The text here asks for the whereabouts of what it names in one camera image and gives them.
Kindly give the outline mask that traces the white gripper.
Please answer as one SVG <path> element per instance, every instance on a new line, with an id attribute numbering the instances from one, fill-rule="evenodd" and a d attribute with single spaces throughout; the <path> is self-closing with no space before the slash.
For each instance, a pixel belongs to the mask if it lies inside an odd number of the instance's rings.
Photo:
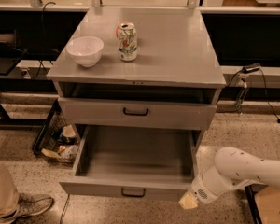
<path id="1" fill-rule="evenodd" d="M 189 210 L 197 208 L 199 202 L 210 204 L 216 199 L 217 196 L 203 183 L 202 176 L 198 175 L 193 179 L 189 192 L 186 192 L 178 203 L 183 209 Z"/>

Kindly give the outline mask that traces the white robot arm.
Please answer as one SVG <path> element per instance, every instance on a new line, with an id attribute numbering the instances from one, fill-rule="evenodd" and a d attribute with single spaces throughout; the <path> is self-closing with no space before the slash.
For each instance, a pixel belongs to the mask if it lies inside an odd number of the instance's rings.
<path id="1" fill-rule="evenodd" d="M 262 184 L 280 190 L 280 161 L 251 155 L 235 147 L 217 151 L 213 165 L 196 176 L 179 204 L 184 209 L 209 204 L 222 194 Z"/>

